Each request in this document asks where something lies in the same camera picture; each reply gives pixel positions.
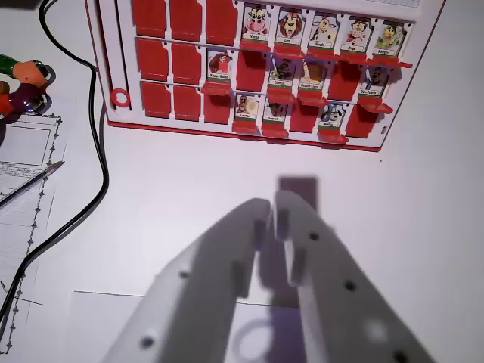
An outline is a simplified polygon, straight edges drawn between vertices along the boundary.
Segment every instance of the name label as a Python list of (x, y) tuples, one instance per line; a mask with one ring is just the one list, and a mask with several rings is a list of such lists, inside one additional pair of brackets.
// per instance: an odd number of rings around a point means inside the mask
[(360, 91), (360, 95), (368, 95), (368, 96), (380, 96), (382, 93), (381, 90), (372, 90), (372, 89), (362, 89)]
[(321, 83), (315, 84), (315, 83), (300, 83), (299, 84), (300, 89), (322, 89), (323, 85)]
[(365, 51), (363, 47), (350, 44), (342, 44), (341, 49), (343, 49), (344, 51)]
[(284, 38), (283, 36), (278, 36), (275, 39), (276, 43), (282, 43), (282, 44), (294, 44), (298, 45), (301, 41), (296, 38)]
[(220, 74), (220, 73), (209, 73), (209, 78), (213, 79), (230, 79), (229, 74)]
[(252, 33), (244, 33), (242, 34), (242, 38), (249, 39), (249, 40), (258, 40), (258, 41), (267, 41), (267, 36), (264, 34), (252, 34)]

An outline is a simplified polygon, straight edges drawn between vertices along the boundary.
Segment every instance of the cartoon cow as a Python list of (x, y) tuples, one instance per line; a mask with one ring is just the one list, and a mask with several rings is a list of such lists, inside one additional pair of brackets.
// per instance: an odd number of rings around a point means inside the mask
[(281, 20), (279, 31), (286, 38), (294, 38), (303, 30), (303, 19), (297, 13), (287, 13)]
[(320, 42), (334, 42), (336, 39), (336, 25), (330, 23), (328, 17), (323, 17), (320, 22), (315, 21), (313, 24), (317, 25), (315, 33), (312, 35), (311, 40)]
[(249, 11), (249, 17), (244, 24), (242, 33), (265, 35), (268, 33), (264, 11), (257, 6)]

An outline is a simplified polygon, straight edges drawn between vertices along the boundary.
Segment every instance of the red slot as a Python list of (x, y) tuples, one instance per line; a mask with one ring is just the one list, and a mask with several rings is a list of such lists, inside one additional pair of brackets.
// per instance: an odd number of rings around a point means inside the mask
[(265, 57), (258, 51), (240, 51), (237, 65), (237, 89), (261, 92), (265, 77)]
[(327, 49), (308, 48), (308, 57), (317, 59), (331, 59), (337, 60), (340, 56), (334, 54), (334, 51), (328, 51)]
[(198, 121), (200, 117), (201, 97), (193, 87), (176, 85), (173, 87), (175, 99), (175, 117), (187, 121)]
[(323, 97), (322, 91), (300, 89), (297, 92), (297, 97), (301, 100), (301, 103), (306, 106), (324, 107), (330, 104), (329, 101)]
[(294, 59), (297, 61), (305, 57), (304, 53), (301, 52), (300, 45), (275, 44), (274, 51), (279, 58)]
[(290, 130), (311, 133), (318, 118), (319, 107), (305, 106), (300, 100), (294, 102), (293, 113), (290, 118)]
[(391, 66), (401, 68), (412, 68), (414, 65), (410, 63), (401, 62), (397, 57), (381, 57), (380, 55), (374, 55), (373, 59), (368, 59), (367, 64), (372, 66)]
[(202, 33), (202, 5), (197, 0), (170, 0), (172, 38), (199, 42)]
[(378, 113), (368, 112), (359, 104), (353, 107), (348, 120), (346, 136), (350, 138), (367, 138), (377, 122)]
[(360, 66), (346, 62), (337, 62), (334, 65), (328, 98), (331, 100), (351, 101), (356, 87), (360, 83), (360, 78)]
[(350, 64), (367, 64), (366, 54), (352, 53), (350, 51), (342, 51), (341, 59)]
[(375, 113), (393, 112), (393, 109), (388, 104), (384, 104), (381, 98), (360, 96), (358, 98), (358, 104), (368, 112), (375, 112)]
[(146, 116), (169, 118), (172, 99), (164, 84), (141, 82), (141, 98)]
[(287, 138), (289, 136), (284, 123), (270, 123), (266, 121), (262, 121), (262, 134), (268, 138)]
[(230, 96), (205, 95), (203, 114), (206, 123), (227, 125), (230, 109)]
[(242, 119), (236, 119), (232, 123), (232, 131), (237, 134), (258, 134), (259, 129), (257, 128), (256, 121), (245, 121)]
[(173, 80), (198, 85), (202, 76), (202, 54), (196, 45), (172, 43)]
[(233, 46), (237, 16), (232, 0), (206, 0), (206, 42)]
[(346, 144), (349, 139), (341, 134), (339, 129), (319, 129), (318, 135), (323, 142), (332, 142), (334, 144)]
[(132, 9), (136, 34), (165, 37), (166, 5), (164, 0), (132, 0)]
[(291, 88), (270, 87), (267, 90), (267, 98), (269, 102), (275, 102), (276, 104), (293, 104), (295, 100)]
[(166, 81), (168, 77), (168, 50), (160, 40), (136, 38), (138, 67), (141, 78)]

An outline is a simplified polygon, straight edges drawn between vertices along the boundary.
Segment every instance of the white table surface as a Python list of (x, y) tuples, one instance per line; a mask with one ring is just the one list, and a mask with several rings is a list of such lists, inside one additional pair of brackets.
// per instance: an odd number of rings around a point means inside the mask
[[(47, 40), (36, 11), (0, 9), (2, 34), (21, 23), (22, 31), (2, 36), (2, 52), (53, 66), (52, 111), (70, 124), (51, 234), (101, 185), (87, 120), (89, 72)], [(48, 23), (62, 44), (94, 61), (83, 0), (58, 1)], [(230, 209), (271, 198), (282, 175), (314, 175), (322, 216), (430, 354), (441, 363), (482, 362), (483, 33), (484, 2), (448, 1), (378, 154), (106, 126), (110, 190), (40, 259), (31, 297), (44, 305), (30, 309), (26, 361), (62, 361), (74, 290), (141, 295)], [(256, 278), (249, 301), (269, 296)]]

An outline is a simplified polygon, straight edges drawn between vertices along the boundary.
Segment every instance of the red ring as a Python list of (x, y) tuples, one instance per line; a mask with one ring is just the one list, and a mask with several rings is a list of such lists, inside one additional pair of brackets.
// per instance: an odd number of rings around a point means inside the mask
[[(118, 101), (118, 93), (122, 93), (126, 96), (126, 102)], [(131, 98), (129, 97), (129, 93), (122, 88), (115, 88), (113, 91), (111, 91), (111, 101), (118, 107), (128, 107), (131, 104)]]

